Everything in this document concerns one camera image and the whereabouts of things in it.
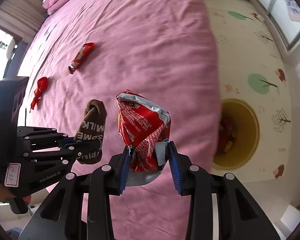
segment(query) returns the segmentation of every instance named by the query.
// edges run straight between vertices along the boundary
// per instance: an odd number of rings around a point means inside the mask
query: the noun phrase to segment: candy wrapper
[[[158,143],[169,141],[169,113],[130,90],[118,95],[117,103],[119,135],[136,152],[130,168],[135,172],[158,171],[167,161],[165,147]]]
[[[74,71],[76,71],[80,67],[80,65],[84,61],[85,57],[92,51],[94,46],[95,46],[95,44],[93,42],[89,42],[89,43],[84,44],[80,48],[77,56],[69,65],[70,74],[73,74]]]

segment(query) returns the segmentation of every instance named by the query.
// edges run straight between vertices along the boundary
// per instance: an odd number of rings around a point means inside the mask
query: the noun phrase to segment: bed
[[[96,49],[70,75],[69,63],[87,42],[95,42]],[[93,98],[104,102],[102,160],[95,165],[76,162],[73,172],[78,175],[122,152],[115,97],[125,89],[166,109],[170,140],[193,163],[210,170],[220,97],[217,49],[203,0],[70,0],[46,19],[18,75],[30,77],[23,104],[28,112],[37,80],[49,78],[38,106],[27,114],[27,126],[53,127],[74,136],[86,103]],[[190,198],[177,195],[168,165],[153,182],[126,188],[110,202],[118,240],[185,238]]]

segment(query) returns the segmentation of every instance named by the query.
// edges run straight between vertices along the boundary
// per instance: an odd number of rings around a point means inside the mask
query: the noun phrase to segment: brown sock
[[[74,141],[99,140],[102,146],[106,116],[107,112],[103,102],[95,99],[90,100],[84,111],[84,119],[74,137]],[[87,155],[77,157],[77,160],[81,164],[98,163],[102,157],[101,146]]]

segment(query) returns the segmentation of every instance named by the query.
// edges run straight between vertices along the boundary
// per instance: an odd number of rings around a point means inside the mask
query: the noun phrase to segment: curtain
[[[0,26],[30,43],[45,20],[40,0],[4,0],[0,5]]]

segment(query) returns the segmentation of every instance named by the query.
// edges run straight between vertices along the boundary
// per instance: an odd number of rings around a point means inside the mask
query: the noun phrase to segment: handwritten label
[[[6,173],[6,179],[4,180],[4,185],[6,187],[19,186],[20,168],[20,163],[9,163]]]

